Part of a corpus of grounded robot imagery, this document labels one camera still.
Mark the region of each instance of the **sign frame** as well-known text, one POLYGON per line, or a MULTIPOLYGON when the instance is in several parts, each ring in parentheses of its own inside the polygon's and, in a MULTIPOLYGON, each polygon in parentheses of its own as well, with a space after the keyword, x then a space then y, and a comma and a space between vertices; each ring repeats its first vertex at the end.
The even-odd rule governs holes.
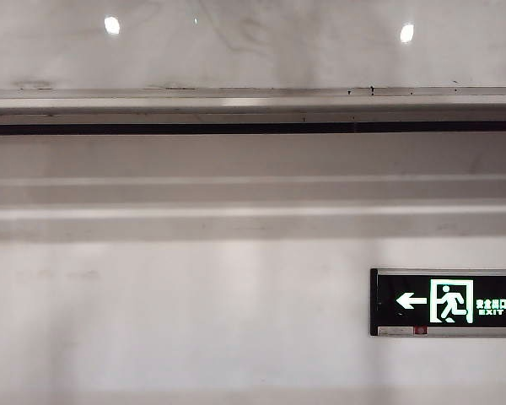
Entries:
MULTIPOLYGON (((504 277, 506 276, 506 269, 420 269, 420 268, 371 268, 370 269, 370 315, 369 315, 369 332, 371 336, 385 336, 385 337, 412 337, 412 338, 506 338, 506 327, 493 326, 440 326, 447 325, 446 323, 439 323, 439 326, 431 325, 431 322, 427 322, 428 325, 383 325, 383 320, 378 311, 379 296, 378 296, 378 276, 433 276, 438 279, 431 279, 431 297, 435 295, 436 299, 436 288, 437 285, 445 284, 445 282, 451 282, 453 284, 459 284, 459 288, 469 287, 468 283, 472 285, 472 281, 465 282, 461 278, 480 278, 484 276, 504 277)), ((472 296, 472 289, 470 289, 470 298, 467 298, 471 305, 474 305, 474 297, 472 296)), ((400 305, 402 309, 414 309, 414 306, 424 305, 427 303, 427 299, 423 297, 413 297, 410 292, 403 293, 396 300, 397 305, 400 305)), ((429 311, 431 312, 431 319, 436 320, 439 316, 435 309, 428 303, 429 311)), ((466 312, 465 318, 467 321, 472 323, 472 314, 469 311, 466 312)))

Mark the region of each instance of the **wall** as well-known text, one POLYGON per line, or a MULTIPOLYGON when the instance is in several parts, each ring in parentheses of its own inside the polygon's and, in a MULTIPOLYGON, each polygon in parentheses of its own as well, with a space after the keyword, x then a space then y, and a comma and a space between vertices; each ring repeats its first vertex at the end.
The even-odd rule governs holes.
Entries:
POLYGON ((0 89, 369 86, 506 86, 506 0, 0 1, 0 89))
POLYGON ((0 138, 0 405, 506 405, 371 267, 506 267, 506 133, 0 138))

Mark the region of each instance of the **stain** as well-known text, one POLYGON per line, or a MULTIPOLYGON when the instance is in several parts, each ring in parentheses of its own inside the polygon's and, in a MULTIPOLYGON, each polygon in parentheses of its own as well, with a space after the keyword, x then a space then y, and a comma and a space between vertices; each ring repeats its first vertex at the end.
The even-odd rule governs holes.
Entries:
POLYGON ((100 278, 100 272, 97 270, 84 270, 79 272, 72 272, 67 275, 69 278, 82 280, 82 281, 94 281, 100 278))
POLYGON ((452 223, 440 224, 435 229, 440 230, 440 231, 443 231, 443 230, 453 231, 453 230, 457 230, 457 224, 452 224, 452 223))
POLYGON ((37 272, 37 278, 50 279, 54 278, 55 272, 50 268, 42 268, 39 272, 37 272))
POLYGON ((13 86, 18 89, 52 89, 52 83, 46 80, 23 80, 19 82, 13 82, 13 86))
POLYGON ((480 168, 482 167, 482 158, 483 152, 479 153, 477 156, 472 159, 471 165, 469 167, 469 171, 471 174, 476 174, 480 168))

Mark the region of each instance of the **black sign panel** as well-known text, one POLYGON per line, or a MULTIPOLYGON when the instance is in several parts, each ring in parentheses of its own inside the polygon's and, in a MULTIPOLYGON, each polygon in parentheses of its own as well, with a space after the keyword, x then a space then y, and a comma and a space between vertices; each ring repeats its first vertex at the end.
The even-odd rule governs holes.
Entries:
POLYGON ((506 328, 506 271, 371 270, 371 334, 382 327, 506 328))

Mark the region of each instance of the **white wall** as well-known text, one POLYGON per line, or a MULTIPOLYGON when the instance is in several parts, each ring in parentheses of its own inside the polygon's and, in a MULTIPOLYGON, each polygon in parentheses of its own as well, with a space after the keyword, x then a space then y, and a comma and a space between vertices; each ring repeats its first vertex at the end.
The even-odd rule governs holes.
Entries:
POLYGON ((0 405, 506 405, 371 267, 506 267, 506 133, 0 138, 0 405))

